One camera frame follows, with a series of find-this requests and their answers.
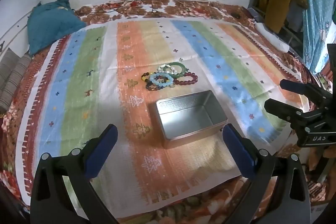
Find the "blue patterned hanging cloth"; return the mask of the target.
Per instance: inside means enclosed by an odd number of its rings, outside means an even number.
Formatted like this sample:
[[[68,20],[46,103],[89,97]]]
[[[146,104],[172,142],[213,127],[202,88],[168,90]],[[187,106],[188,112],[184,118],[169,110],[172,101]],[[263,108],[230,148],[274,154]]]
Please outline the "blue patterned hanging cloth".
[[[327,45],[335,39],[335,0],[307,0],[303,15],[303,61],[314,75],[328,61]]]

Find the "grey striped folded cloth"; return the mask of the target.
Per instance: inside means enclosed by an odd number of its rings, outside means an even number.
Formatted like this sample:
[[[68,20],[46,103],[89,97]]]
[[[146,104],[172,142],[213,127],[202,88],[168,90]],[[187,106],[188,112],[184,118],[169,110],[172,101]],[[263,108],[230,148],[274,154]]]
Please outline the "grey striped folded cloth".
[[[9,109],[14,94],[32,61],[25,53],[22,57],[16,55],[10,48],[1,60],[1,114]]]

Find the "striped colourful cloth mat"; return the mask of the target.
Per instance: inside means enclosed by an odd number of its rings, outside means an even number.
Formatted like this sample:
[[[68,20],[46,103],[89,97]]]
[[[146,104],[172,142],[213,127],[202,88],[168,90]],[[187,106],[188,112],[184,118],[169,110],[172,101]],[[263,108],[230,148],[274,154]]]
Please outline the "striped colourful cloth mat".
[[[109,124],[117,143],[93,186],[118,217],[209,190],[239,175],[222,119],[276,152],[290,126],[264,102],[309,109],[305,97],[280,88],[283,79],[303,77],[256,30],[236,23],[139,19],[83,28],[47,50],[18,112],[21,199],[30,204],[43,153],[82,148]]]

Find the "silver metal tin box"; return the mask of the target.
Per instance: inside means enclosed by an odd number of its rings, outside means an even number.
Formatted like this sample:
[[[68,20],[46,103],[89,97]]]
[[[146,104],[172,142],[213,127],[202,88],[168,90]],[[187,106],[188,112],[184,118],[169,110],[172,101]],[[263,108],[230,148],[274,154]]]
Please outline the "silver metal tin box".
[[[165,149],[212,136],[228,122],[211,90],[158,100],[155,110]]]

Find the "green jade bangle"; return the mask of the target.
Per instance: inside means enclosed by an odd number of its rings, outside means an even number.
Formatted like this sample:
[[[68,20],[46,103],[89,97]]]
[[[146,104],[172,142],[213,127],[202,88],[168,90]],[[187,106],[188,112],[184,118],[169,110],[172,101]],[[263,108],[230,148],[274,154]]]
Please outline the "green jade bangle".
[[[179,62],[165,64],[162,69],[165,73],[173,76],[184,75],[187,72],[187,68]]]

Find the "teal blue pillow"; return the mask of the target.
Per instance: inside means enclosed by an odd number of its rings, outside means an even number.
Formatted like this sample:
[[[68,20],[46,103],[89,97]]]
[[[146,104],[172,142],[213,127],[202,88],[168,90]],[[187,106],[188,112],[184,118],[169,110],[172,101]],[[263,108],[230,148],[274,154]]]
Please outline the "teal blue pillow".
[[[86,27],[70,7],[69,0],[38,3],[27,21],[29,55],[33,56],[55,41]]]

